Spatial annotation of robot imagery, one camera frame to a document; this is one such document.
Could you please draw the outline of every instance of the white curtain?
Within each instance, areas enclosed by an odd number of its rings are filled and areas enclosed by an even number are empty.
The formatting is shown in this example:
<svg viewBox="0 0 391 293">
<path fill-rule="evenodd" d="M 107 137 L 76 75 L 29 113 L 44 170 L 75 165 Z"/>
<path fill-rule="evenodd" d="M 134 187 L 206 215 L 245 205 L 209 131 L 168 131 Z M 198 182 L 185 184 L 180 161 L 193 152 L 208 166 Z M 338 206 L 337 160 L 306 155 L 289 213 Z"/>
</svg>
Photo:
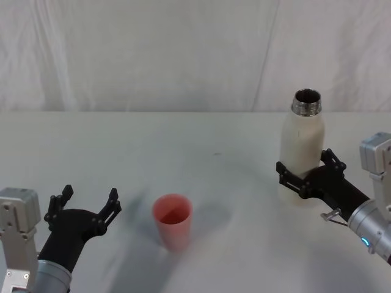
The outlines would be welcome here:
<svg viewBox="0 0 391 293">
<path fill-rule="evenodd" d="M 389 0 L 0 0 L 0 110 L 391 110 Z"/>
</svg>

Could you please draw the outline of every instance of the plastic cup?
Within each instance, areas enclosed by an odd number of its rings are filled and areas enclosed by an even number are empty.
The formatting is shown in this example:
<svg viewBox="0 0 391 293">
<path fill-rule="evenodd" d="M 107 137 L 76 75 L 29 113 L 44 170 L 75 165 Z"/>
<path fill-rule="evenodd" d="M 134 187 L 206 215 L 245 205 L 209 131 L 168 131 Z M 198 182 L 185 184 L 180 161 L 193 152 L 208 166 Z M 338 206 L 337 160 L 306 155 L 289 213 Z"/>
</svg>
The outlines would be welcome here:
<svg viewBox="0 0 391 293">
<path fill-rule="evenodd" d="M 168 250 L 181 251 L 189 245 L 192 204 L 186 197 L 163 195 L 153 204 L 152 214 Z"/>
</svg>

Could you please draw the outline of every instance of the table surface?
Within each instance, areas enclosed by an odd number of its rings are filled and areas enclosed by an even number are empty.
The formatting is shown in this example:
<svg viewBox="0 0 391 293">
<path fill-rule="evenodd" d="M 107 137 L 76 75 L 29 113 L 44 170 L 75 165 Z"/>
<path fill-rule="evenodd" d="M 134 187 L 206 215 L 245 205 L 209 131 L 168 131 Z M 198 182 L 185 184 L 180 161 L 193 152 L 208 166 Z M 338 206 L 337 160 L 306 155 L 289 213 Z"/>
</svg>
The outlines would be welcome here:
<svg viewBox="0 0 391 293">
<path fill-rule="evenodd" d="M 73 271 L 73 292 L 390 292 L 391 268 L 349 229 L 320 217 L 313 200 L 276 195 L 285 114 L 12 113 L 0 115 L 0 188 L 49 197 L 72 184 L 68 208 L 98 212 L 116 187 L 123 211 L 91 239 Z M 346 178 L 373 196 L 359 144 L 391 132 L 390 114 L 324 114 L 325 148 Z M 191 246 L 159 244 L 150 209 L 180 193 L 194 205 Z M 41 249 L 49 235 L 41 221 Z M 4 257 L 0 273 L 5 272 Z"/>
</svg>

